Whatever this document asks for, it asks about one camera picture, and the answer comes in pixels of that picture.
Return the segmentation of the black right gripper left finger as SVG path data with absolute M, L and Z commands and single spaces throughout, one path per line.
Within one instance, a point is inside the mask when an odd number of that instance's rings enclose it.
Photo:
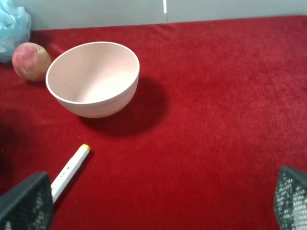
M 2 230 L 48 230 L 54 216 L 47 172 L 37 172 L 0 197 Z

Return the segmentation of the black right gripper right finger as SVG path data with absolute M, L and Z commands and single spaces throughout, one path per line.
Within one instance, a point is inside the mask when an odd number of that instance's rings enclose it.
M 307 173 L 293 166 L 279 170 L 274 213 L 282 230 L 307 229 Z

